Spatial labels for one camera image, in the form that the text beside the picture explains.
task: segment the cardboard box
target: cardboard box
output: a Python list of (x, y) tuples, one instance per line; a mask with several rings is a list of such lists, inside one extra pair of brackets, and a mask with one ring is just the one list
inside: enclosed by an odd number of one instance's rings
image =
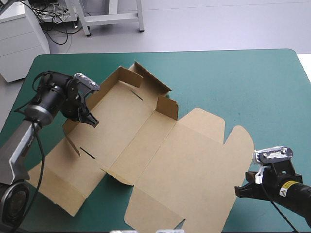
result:
[[(221, 232), (253, 141), (236, 126), (224, 143), (224, 120), (202, 109), (177, 121), (169, 91), (138, 63), (119, 67), (87, 100), (100, 124), (64, 124), (66, 139), (47, 156), (41, 193), (74, 216), (107, 172), (134, 186), (124, 218), (134, 229), (154, 233), (186, 219), (186, 232)], [(38, 175), (39, 165), (31, 184)]]

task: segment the green tabletop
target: green tabletop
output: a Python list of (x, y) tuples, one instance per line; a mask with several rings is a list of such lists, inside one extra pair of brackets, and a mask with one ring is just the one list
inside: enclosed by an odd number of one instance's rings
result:
[[(179, 104), (179, 117), (200, 107), (226, 121), (225, 137), (235, 125), (242, 125), (252, 135), (257, 149), (291, 147), (297, 173), (303, 175), (306, 184), (311, 184), (311, 85), (292, 50), (41, 55), (35, 59), (13, 109), (35, 94), (31, 83), (42, 71), (70, 75), (82, 72), (101, 83), (118, 66), (129, 67), (134, 60), (173, 90), (170, 98)], [(0, 145), (22, 119), (22, 115), (11, 111), (0, 134)], [(59, 114), (52, 125), (40, 132), (45, 153), (63, 138), (64, 121)], [(39, 158), (38, 145), (34, 143), (26, 167), (32, 168)], [(132, 187), (105, 176), (76, 217), (40, 194), (23, 227), (32, 231), (129, 229), (123, 216), (131, 191)], [(302, 217), (288, 210), (284, 212), (300, 231), (310, 230)], [(237, 199), (224, 232), (264, 231), (291, 231), (291, 228), (270, 203)]]

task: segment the white floor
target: white floor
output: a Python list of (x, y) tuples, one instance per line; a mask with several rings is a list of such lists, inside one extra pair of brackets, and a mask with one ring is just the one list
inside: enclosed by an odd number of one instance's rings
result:
[[(105, 11), (102, 0), (84, 0), (92, 15)], [(119, 0), (121, 12), (135, 10), (135, 0)], [(94, 26), (81, 30), (51, 53), (156, 52), (290, 48), (311, 53), (311, 0), (142, 0), (145, 29), (138, 24)], [(64, 41), (64, 34), (53, 33)], [(311, 77), (311, 58), (302, 55)], [(0, 129), (22, 81), (0, 77)]]

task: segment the yellow label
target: yellow label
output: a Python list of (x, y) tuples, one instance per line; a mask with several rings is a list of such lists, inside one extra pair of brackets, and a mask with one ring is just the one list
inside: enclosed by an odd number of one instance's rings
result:
[(286, 197), (287, 190), (295, 183), (298, 183), (298, 182), (296, 182), (296, 181), (287, 181), (286, 183), (284, 183), (283, 186), (281, 187), (280, 195), (282, 197)]
[(298, 183), (296, 181), (287, 181), (282, 188), (289, 189), (293, 184)]

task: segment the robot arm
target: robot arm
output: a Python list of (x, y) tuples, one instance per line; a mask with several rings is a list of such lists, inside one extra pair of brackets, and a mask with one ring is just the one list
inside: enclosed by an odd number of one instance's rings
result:
[(253, 153), (259, 172), (246, 172), (248, 183), (235, 187), (239, 198), (252, 198), (279, 203), (306, 219), (311, 227), (311, 187), (302, 183), (291, 163), (293, 151), (288, 147), (273, 147)]
[(29, 179), (24, 160), (35, 139), (35, 130), (52, 123), (60, 111), (66, 118), (96, 127), (98, 121), (86, 105), (86, 97), (100, 87), (84, 74), (74, 76), (47, 71), (39, 74), (35, 97), (28, 102), (25, 119), (0, 148), (0, 232), (20, 223), (27, 205)]

